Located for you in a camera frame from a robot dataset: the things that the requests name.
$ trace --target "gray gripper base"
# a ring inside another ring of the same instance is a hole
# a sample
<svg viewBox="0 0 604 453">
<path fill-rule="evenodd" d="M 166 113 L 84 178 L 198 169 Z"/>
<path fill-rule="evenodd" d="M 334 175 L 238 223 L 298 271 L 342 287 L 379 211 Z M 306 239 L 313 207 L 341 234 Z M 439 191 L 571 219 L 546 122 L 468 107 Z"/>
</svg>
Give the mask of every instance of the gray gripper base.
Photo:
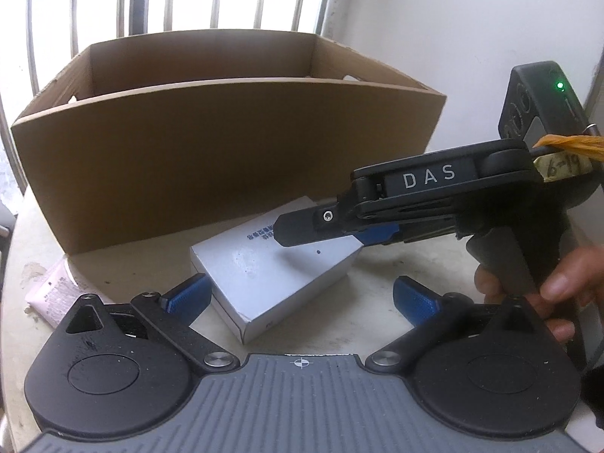
<svg viewBox="0 0 604 453">
<path fill-rule="evenodd" d="M 201 380 L 189 402 L 152 431 L 85 443 L 44 433 L 28 453 L 584 453 L 562 432 L 517 442 L 449 429 L 395 376 L 348 356 L 253 354 Z"/>
</svg>

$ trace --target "crosshair marking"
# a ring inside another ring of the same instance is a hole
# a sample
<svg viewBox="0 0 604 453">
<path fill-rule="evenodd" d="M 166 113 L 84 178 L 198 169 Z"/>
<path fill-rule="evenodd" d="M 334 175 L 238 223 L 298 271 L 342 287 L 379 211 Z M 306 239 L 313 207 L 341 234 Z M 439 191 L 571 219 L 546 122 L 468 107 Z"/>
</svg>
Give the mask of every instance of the crosshair marking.
<svg viewBox="0 0 604 453">
<path fill-rule="evenodd" d="M 309 364 L 313 364 L 312 361 L 309 361 L 308 359 L 304 359 L 303 357 L 299 357 L 295 361 L 290 361 L 290 363 L 295 364 L 298 368 L 305 368 Z"/>
</svg>

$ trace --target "white wall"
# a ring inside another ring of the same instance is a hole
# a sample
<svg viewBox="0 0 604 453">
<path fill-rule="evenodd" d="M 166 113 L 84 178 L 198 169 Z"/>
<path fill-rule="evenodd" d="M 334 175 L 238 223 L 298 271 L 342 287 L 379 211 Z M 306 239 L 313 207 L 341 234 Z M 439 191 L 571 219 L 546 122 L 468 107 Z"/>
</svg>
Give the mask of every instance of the white wall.
<svg viewBox="0 0 604 453">
<path fill-rule="evenodd" d="M 350 0 L 333 38 L 446 93 L 428 148 L 451 148 L 498 137 L 515 65 L 557 61 L 585 101 L 604 0 Z"/>
</svg>

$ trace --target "finger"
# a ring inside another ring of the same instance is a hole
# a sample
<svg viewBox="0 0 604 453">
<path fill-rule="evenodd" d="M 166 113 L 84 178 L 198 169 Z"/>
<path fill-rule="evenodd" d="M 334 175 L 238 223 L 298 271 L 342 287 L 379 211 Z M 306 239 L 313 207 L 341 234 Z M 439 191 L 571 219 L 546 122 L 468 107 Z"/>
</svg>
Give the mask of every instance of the finger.
<svg viewBox="0 0 604 453">
<path fill-rule="evenodd" d="M 541 318 L 549 317 L 554 311 L 554 305 L 543 299 L 539 293 L 524 295 Z"/>
<path fill-rule="evenodd" d="M 596 303 L 597 307 L 600 309 L 600 315 L 604 317 L 604 281 L 594 286 L 591 289 L 591 292 L 594 294 L 593 302 Z"/>
<path fill-rule="evenodd" d="M 580 247 L 564 257 L 541 286 L 541 296 L 557 303 L 604 281 L 604 247 Z"/>
<path fill-rule="evenodd" d="M 497 295 L 503 291 L 501 283 L 493 274 L 482 266 L 478 266 L 474 273 L 474 284 L 476 289 L 483 295 Z"/>
<path fill-rule="evenodd" d="M 575 335 L 575 325 L 568 320 L 561 318 L 552 318 L 546 320 L 545 325 L 548 326 L 551 333 L 560 344 L 567 343 Z"/>
<path fill-rule="evenodd" d="M 497 295 L 484 295 L 484 302 L 487 305 L 500 305 L 507 295 L 499 293 Z"/>
<path fill-rule="evenodd" d="M 581 308 L 587 307 L 588 304 L 590 304 L 592 301 L 594 301 L 594 298 L 596 298 L 596 292 L 594 291 L 593 288 L 584 289 L 577 296 L 577 303 L 579 303 L 579 306 Z"/>
</svg>

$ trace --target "circular pad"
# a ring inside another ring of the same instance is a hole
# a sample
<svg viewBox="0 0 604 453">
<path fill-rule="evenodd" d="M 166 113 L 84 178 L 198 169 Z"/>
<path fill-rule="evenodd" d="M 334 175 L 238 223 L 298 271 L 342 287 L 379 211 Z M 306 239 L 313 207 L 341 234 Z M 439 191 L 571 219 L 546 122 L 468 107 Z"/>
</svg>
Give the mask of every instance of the circular pad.
<svg viewBox="0 0 604 453">
<path fill-rule="evenodd" d="M 138 378 L 138 364 L 118 354 L 97 354 L 75 363 L 68 380 L 78 390 L 107 395 L 129 387 Z"/>
<path fill-rule="evenodd" d="M 470 361 L 467 377 L 486 391 L 519 393 L 528 389 L 537 378 L 531 363 L 509 354 L 486 354 Z"/>
<path fill-rule="evenodd" d="M 522 331 L 492 331 L 428 351 L 413 373 L 424 407 L 483 437 L 539 436 L 566 421 L 580 379 L 557 343 Z"/>
</svg>

